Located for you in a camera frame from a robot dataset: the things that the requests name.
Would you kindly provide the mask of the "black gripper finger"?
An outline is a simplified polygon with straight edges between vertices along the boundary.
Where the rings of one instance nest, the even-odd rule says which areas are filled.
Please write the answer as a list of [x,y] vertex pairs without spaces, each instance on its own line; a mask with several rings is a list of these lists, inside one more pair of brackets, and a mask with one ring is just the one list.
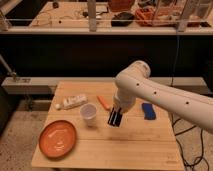
[[114,126],[119,127],[120,123],[121,123],[121,119],[122,119],[122,113],[121,110],[118,110],[115,114],[115,118],[114,118]]
[[111,112],[110,112],[109,119],[108,119],[109,125],[115,126],[115,117],[116,117],[116,111],[115,111],[115,108],[113,107]]

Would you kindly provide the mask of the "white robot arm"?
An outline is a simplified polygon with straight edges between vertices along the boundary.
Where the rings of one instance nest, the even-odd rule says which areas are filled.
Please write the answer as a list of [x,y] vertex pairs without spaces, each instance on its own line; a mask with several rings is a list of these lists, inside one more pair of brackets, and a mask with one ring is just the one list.
[[156,83],[150,74],[150,67],[141,60],[117,74],[109,125],[119,127],[123,114],[141,98],[213,134],[213,98]]

